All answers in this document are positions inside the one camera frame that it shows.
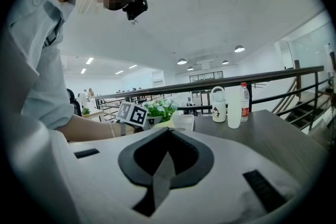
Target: wooden table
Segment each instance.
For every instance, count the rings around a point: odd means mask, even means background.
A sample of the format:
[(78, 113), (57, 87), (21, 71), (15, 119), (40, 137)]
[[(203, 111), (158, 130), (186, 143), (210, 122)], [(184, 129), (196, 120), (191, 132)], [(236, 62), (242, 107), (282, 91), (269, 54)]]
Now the wooden table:
[(249, 114), (247, 122), (231, 129), (211, 116), (195, 117), (194, 131), (244, 144), (291, 174), (309, 183), (327, 159), (327, 151), (299, 129), (267, 110)]
[(105, 121), (104, 112), (102, 110), (99, 110), (99, 109), (90, 109), (90, 114), (82, 115), (82, 117), (86, 118), (86, 119), (92, 119), (92, 118), (95, 118), (95, 117), (99, 117), (99, 120), (101, 122)]

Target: white shirt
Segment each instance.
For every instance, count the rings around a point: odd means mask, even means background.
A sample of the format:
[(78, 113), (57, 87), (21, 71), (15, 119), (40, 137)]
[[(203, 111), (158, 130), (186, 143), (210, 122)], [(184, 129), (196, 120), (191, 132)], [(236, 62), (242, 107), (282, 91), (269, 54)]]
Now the white shirt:
[(55, 41), (44, 47), (47, 36), (61, 19), (66, 22), (75, 0), (17, 0), (7, 26), (15, 45), (25, 56), (29, 67), (39, 76), (31, 88), (22, 113), (41, 120), (48, 128), (56, 129), (68, 123), (73, 115), (64, 82), (60, 52), (62, 27)]

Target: ceiling light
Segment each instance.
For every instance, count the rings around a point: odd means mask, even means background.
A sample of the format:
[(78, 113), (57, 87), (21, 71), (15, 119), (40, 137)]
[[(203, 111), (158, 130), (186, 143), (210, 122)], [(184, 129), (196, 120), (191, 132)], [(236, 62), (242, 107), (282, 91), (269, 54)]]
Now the ceiling light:
[(177, 61), (178, 65), (184, 65), (185, 63), (187, 63), (187, 61), (184, 58), (181, 58), (180, 60)]
[(245, 50), (245, 48), (242, 46), (242, 45), (238, 45), (236, 48), (235, 48), (235, 52), (241, 52)]
[(89, 58), (89, 60), (86, 62), (86, 64), (87, 64), (87, 65), (91, 64), (91, 62), (92, 62), (93, 59), (94, 59), (94, 58)]

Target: green plant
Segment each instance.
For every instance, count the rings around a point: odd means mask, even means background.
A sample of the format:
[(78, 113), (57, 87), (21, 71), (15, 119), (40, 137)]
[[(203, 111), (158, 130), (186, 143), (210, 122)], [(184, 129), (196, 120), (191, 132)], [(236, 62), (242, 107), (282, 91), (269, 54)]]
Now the green plant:
[(88, 108), (83, 108), (82, 115), (90, 114), (90, 110)]
[(176, 111), (177, 106), (169, 100), (151, 101), (143, 104), (148, 109), (148, 116), (162, 116), (162, 121), (168, 121)]

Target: chair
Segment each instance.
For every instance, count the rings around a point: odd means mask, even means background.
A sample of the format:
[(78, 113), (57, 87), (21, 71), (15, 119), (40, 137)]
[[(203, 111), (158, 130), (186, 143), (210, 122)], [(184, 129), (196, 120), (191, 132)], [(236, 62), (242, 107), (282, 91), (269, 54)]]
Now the chair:
[(74, 95), (73, 91), (71, 91), (70, 89), (67, 89), (67, 91), (68, 91), (68, 95), (69, 95), (70, 104), (72, 104), (73, 107), (74, 107), (74, 114), (82, 117), (82, 113), (80, 111), (80, 105), (77, 102), (77, 100), (75, 99), (75, 95)]

